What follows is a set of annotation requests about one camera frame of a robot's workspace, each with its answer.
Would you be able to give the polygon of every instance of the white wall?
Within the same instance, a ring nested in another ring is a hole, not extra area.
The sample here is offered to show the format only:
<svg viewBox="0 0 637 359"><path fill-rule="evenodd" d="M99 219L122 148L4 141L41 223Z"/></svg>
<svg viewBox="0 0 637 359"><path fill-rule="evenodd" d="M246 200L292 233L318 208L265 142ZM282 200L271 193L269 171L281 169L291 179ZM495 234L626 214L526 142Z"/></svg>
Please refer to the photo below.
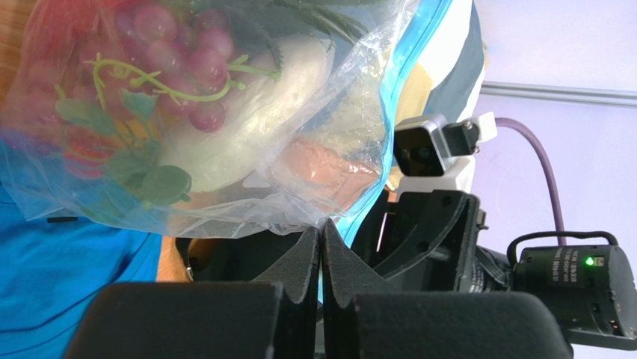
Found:
<svg viewBox="0 0 637 359"><path fill-rule="evenodd" d="M475 1L491 60L487 81L637 90L637 1ZM553 163L566 228L614 233L637 276L637 109L481 96L476 114L487 111L536 133ZM522 137L502 129L476 158L473 192L490 226L481 245L504 251L517 236L554 228L541 166ZM576 347L576 359L611 355L637 358Z"/></svg>
<svg viewBox="0 0 637 359"><path fill-rule="evenodd" d="M637 90L637 1L475 0L487 81Z"/></svg>
<svg viewBox="0 0 637 359"><path fill-rule="evenodd" d="M637 109L483 96L476 114L487 111L522 121L540 138L556 174L567 230L615 234L637 277ZM472 192L480 197L490 226L481 232L480 245L504 252L518 236L554 229L542 168L524 138L500 129L497 138L481 145L476 161ZM611 352L577 347L576 359L603 358ZM634 359L637 353L616 352L612 357Z"/></svg>

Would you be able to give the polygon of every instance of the gray stripe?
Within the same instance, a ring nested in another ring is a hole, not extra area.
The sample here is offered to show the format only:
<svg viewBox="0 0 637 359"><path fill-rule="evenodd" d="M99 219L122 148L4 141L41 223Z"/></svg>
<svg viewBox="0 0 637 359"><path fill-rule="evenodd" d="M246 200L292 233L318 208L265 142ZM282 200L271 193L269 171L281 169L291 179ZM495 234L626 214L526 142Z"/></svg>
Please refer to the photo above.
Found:
<svg viewBox="0 0 637 359"><path fill-rule="evenodd" d="M634 91L484 82L480 93L494 96L637 108L637 92Z"/></svg>
<svg viewBox="0 0 637 359"><path fill-rule="evenodd" d="M449 122L459 120L483 68L482 33L474 4L469 34L464 41L460 57L449 75L429 95L425 114L444 114Z"/></svg>

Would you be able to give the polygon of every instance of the black cable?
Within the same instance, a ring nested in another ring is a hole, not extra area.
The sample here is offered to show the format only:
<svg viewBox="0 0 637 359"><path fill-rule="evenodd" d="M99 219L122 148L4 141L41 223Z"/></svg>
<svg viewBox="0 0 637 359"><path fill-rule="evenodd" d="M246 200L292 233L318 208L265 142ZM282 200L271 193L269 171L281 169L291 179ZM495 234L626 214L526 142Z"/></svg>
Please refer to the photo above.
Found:
<svg viewBox="0 0 637 359"><path fill-rule="evenodd" d="M515 239L508 246L508 249L506 251L506 256L508 258L509 263L511 264L511 267L513 268L513 266L517 264L516 251L517 251L518 244L524 241L529 241L530 239L547 238L547 237L555 237L555 236L571 237L571 238L578 238L578 239L604 238L608 241L610 245L619 245L617 242L617 238L615 238L615 236L613 236L611 233L604 232L602 230L598 230L595 232L569 232L569 231L554 230L549 232L530 233Z"/></svg>
<svg viewBox="0 0 637 359"><path fill-rule="evenodd" d="M551 198L551 207L553 208L553 219L556 223L556 231L562 232L564 231L564 216L561 212L561 204L559 201L559 194L557 189L556 176L553 173L553 167L551 167L551 161L549 160L549 156L547 155L544 146L540 142L540 139L535 136L533 131L529 129L529 127L524 126L520 121L514 120L512 118L507 117L498 117L496 119L497 127L505 127L508 129L513 129L516 132L520 133L533 147L533 150L538 155L540 159L540 163L542 164L542 170L544 171L544 176L547 179L547 185L549 187L549 196ZM559 245L566 245L566 238L563 236L558 237Z"/></svg>

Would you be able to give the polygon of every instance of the green leaf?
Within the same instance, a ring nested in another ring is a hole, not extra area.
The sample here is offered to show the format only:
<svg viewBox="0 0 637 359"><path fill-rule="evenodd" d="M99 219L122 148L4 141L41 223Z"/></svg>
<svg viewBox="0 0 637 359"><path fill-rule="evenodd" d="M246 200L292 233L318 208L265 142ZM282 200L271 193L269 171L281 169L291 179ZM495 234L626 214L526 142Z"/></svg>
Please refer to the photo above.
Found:
<svg viewBox="0 0 637 359"><path fill-rule="evenodd" d="M155 112L158 97L156 95L146 95L145 93L130 92L124 88L120 90L122 104L131 111L136 119L144 122L148 122L153 112Z"/></svg>
<svg viewBox="0 0 637 359"><path fill-rule="evenodd" d="M182 194L180 200L183 200L186 203L190 203L192 202L192 197L188 196L187 194Z"/></svg>
<svg viewBox="0 0 637 359"><path fill-rule="evenodd" d="M329 11L324 7L308 4L294 4L290 6L298 9L297 16L308 25L316 27L330 37L332 34L337 34L352 46L356 44L358 40L356 35L350 31L347 24L344 24L340 18L334 16L334 14L338 15L338 13Z"/></svg>
<svg viewBox="0 0 637 359"><path fill-rule="evenodd" d="M153 203L148 200L141 201L141 205L147 212L153 208Z"/></svg>
<svg viewBox="0 0 637 359"><path fill-rule="evenodd" d="M365 25L360 23L358 20L349 17L345 14L337 13L336 11L332 11L323 6L315 6L314 7L321 15L328 18L331 22L335 24L337 28L342 29L349 36L358 40L367 33L367 28Z"/></svg>
<svg viewBox="0 0 637 359"><path fill-rule="evenodd" d="M60 99L55 102L55 110L66 122L90 129L99 135L112 136L117 133L111 115L90 102Z"/></svg>
<svg viewBox="0 0 637 359"><path fill-rule="evenodd" d="M126 217L126 214L117 208L107 194L99 196L96 202L91 204L92 209L87 207L81 208L81 212L87 218L92 221L116 227L122 224L122 220Z"/></svg>
<svg viewBox="0 0 637 359"><path fill-rule="evenodd" d="M106 163L106 169L110 175L122 185L129 181L131 175L146 173L149 168L149 164L144 164L134 153L129 151L114 153Z"/></svg>
<svg viewBox="0 0 637 359"><path fill-rule="evenodd" d="M254 1L254 6L259 11L264 10L268 7L268 5L272 4L273 0L252 0Z"/></svg>
<svg viewBox="0 0 637 359"><path fill-rule="evenodd" d="M256 9L246 10L236 6L225 7L225 10L231 21L238 24L237 26L233 26L232 36L237 43L241 44L241 48L252 55L260 53L263 49L269 50L274 57L276 70L281 70L283 66L283 54L281 53L281 49L269 30L263 27L262 23L266 17L269 19L277 19L281 23L287 22L290 18L295 18L290 16L286 18L280 16L277 18L272 13L263 13L256 11Z"/></svg>
<svg viewBox="0 0 637 359"><path fill-rule="evenodd" d="M295 15L295 10L290 7L269 6L250 18L258 22L273 39L287 37L290 34L314 35L316 32L315 28L300 21Z"/></svg>
<svg viewBox="0 0 637 359"><path fill-rule="evenodd" d="M144 199L157 206L169 206L190 192L192 178L177 166L161 166L150 171L141 185Z"/></svg>
<svg viewBox="0 0 637 359"><path fill-rule="evenodd" d="M142 159L145 163L154 166L161 152L161 144L159 141L149 141L144 144L144 148L135 151L135 155Z"/></svg>
<svg viewBox="0 0 637 359"><path fill-rule="evenodd" d="M144 184L144 178L146 178L147 175L146 172L132 174L127 181L123 183L124 188L137 198L141 198L144 195L141 186Z"/></svg>
<svg viewBox="0 0 637 359"><path fill-rule="evenodd" d="M66 99L67 98L67 94L64 92L62 87L60 87L60 85L56 85L55 86L55 92L58 94L58 97L60 97L60 99Z"/></svg>

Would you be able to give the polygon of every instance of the green grape stem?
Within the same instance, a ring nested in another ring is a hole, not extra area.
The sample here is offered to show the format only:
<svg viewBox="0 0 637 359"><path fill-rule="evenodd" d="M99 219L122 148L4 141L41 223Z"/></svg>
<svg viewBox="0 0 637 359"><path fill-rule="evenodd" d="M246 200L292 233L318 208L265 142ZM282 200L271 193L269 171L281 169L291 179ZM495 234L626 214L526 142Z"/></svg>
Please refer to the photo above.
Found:
<svg viewBox="0 0 637 359"><path fill-rule="evenodd" d="M256 67L250 67L247 65L243 65L243 63L245 61L248 60L248 56L247 55L243 55L240 58L238 58L237 60L235 60L234 62L228 64L228 71L236 71L236 72L242 72L242 73L253 73L253 74L257 74L257 75L261 75L261 76L267 76L271 79L274 80L278 80L281 76L280 71L270 71L270 70L265 70L265 69L260 69L260 68L256 68ZM245 88L245 85L242 84L241 82L235 82L230 78L230 74L228 74L227 79L226 79L226 84L224 86L224 88L219 92L216 93L214 95L209 95L209 96L193 96L193 95L188 95L187 93L182 93L179 92L177 90L174 90L172 88L169 88L168 86L164 85L163 83L161 83L160 81L158 81L156 79L156 76L158 76L159 74L161 74L161 72L154 72L154 73L145 73L144 71L138 69L135 66L132 66L131 64L127 64L125 62L122 61L118 61L118 60L111 60L111 59L104 59L102 58L102 54L98 53L96 56L96 60L95 61L86 61L87 64L92 64L94 65L93 68L93 82L95 83L95 89L97 90L97 97L99 99L99 104L102 106L102 108L106 109L106 100L104 98L104 91L103 88L104 86L104 81L99 77L99 71L104 67L104 66L113 66L114 70L111 71L109 74L113 77L117 77L120 78L123 75L129 75L130 73L136 73L137 75L139 75L139 78L137 79L133 79L131 80L131 84L135 85L135 87L139 87L141 85L143 85L146 82L149 82L153 85L155 85L156 89L153 90L153 92L155 93L167 93L168 95L170 95L170 97L173 98L178 98L178 99L185 99L188 101L192 101L192 102L211 102L211 101L217 101L219 99L221 99L222 97L226 96L226 94L228 93L228 91L230 91L230 88L232 87L237 87L239 89L243 89Z"/></svg>
<svg viewBox="0 0 637 359"><path fill-rule="evenodd" d="M55 92L58 94L58 97L60 97L60 99L67 98L67 94L64 93L64 90L62 90L62 87L60 87L60 85L55 86Z"/></svg>

